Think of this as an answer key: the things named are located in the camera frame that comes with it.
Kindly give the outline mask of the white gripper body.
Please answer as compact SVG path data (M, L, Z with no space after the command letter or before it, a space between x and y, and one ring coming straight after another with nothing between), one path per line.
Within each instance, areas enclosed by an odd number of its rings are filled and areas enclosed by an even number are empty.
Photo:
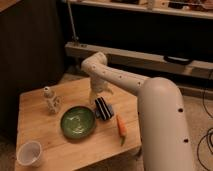
M91 79L90 80L90 93L89 93L89 102L93 104L98 98L98 95L102 92L108 92L110 94L113 91L108 87L108 83L104 80Z

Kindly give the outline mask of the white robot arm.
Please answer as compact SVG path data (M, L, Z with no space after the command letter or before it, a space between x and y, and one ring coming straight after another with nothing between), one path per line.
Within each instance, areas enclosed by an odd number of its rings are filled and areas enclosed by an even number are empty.
M109 83L135 95L145 171L196 171L183 97L172 81L111 68L97 52L81 63L95 93Z

